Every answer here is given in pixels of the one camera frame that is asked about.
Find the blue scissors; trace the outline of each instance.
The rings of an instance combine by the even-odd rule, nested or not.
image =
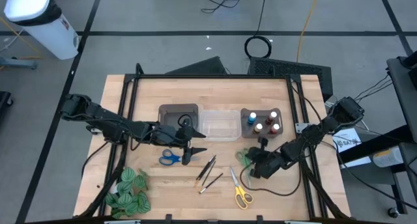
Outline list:
[[[191,160],[198,160],[200,158],[196,157],[196,156],[192,156]],[[159,163],[161,163],[162,165],[173,165],[176,162],[180,162],[181,161],[181,157],[175,155],[174,153],[172,153],[171,150],[169,149],[165,149],[162,151],[162,156],[159,158]]]

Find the bottle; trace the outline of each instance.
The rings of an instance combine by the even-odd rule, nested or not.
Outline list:
[[[259,132],[261,132],[262,128],[263,128],[262,124],[260,124],[260,123],[256,124],[255,128],[253,129],[253,132],[254,133],[259,133]]]
[[[271,124],[275,120],[276,116],[278,116],[278,114],[276,114],[276,112],[272,111],[271,114],[269,114],[269,116],[266,118],[265,123],[266,124]]]
[[[250,113],[248,117],[248,125],[253,125],[256,120],[256,113]]]
[[[399,147],[393,147],[380,153],[373,155],[373,163],[378,167],[388,167],[403,162],[403,157],[399,151]]]
[[[269,130],[269,133],[278,133],[278,130],[280,129],[280,125],[279,124],[274,124],[271,129]]]

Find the green plant leaf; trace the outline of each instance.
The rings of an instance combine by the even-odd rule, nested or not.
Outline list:
[[[119,197],[119,200],[117,200],[117,204],[126,207],[126,205],[130,204],[132,202],[132,196],[124,193]]]
[[[135,171],[132,168],[127,167],[122,172],[121,178],[122,178],[122,181],[124,182],[131,182],[133,181],[135,176],[136,176]]]
[[[113,214],[112,217],[114,217],[115,219],[120,219],[123,215],[126,215],[125,212],[118,212],[116,214]]]
[[[132,183],[131,182],[120,182],[117,184],[117,192],[119,192],[119,195],[122,195],[123,193],[128,193],[132,189]]]
[[[137,197],[138,197],[137,204],[139,205],[140,208],[143,208],[143,205],[145,205],[145,203],[148,201],[148,197],[143,191],[140,191]]]
[[[140,213],[140,214],[144,214],[146,211],[143,207],[142,208],[139,207],[139,208],[137,208],[137,212]]]
[[[137,203],[139,197],[137,195],[132,196],[132,203]]]
[[[134,215],[137,212],[137,208],[139,208],[139,205],[137,205],[137,203],[130,203],[130,204],[128,204],[128,206],[125,209],[126,214],[128,216],[129,215]]]
[[[106,201],[106,204],[111,205],[115,204],[117,202],[118,196],[116,194],[107,193],[106,198],[104,199]]]
[[[109,204],[110,205],[110,207],[112,207],[112,208],[122,208],[122,206],[121,205],[119,205],[119,204],[117,204],[117,203],[114,203],[114,204]]]
[[[146,181],[145,178],[143,178],[142,175],[137,175],[134,179],[133,179],[133,184],[137,187],[137,188],[145,188],[146,187]]]
[[[142,175],[143,178],[145,178],[145,179],[148,179],[148,177],[149,177],[149,175],[145,171],[143,171],[141,169],[139,169],[139,174]]]
[[[143,205],[143,210],[145,211],[145,213],[151,210],[151,204],[149,201],[146,201],[146,203]]]

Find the plastic tray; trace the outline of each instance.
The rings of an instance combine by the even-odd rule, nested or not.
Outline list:
[[[199,120],[206,141],[235,141],[242,133],[238,111],[202,111]]]
[[[180,128],[178,118],[183,114],[192,117],[193,127],[198,131],[198,106],[197,104],[163,104],[159,107],[159,121],[163,125]]]

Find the scissors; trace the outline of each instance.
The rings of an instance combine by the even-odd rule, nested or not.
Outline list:
[[[235,182],[235,188],[236,188],[236,195],[235,200],[239,208],[245,210],[248,208],[248,204],[253,202],[253,196],[249,193],[246,193],[242,187],[239,185],[239,182],[237,181],[235,172],[233,172],[233,168],[230,167],[230,173],[232,174],[233,181]]]
[[[244,148],[241,151],[236,152],[235,157],[236,159],[244,166],[248,166],[251,161],[249,160],[249,158],[245,157],[245,155],[249,152],[249,149]],[[248,186],[249,188],[251,187],[250,184],[250,169],[248,169],[247,175],[246,175],[246,180],[248,181]]]
[[[198,157],[192,156],[191,160],[198,160]],[[172,153],[171,150],[165,149],[162,151],[162,156],[159,158],[159,163],[162,165],[173,165],[174,163],[180,162],[181,157]]]

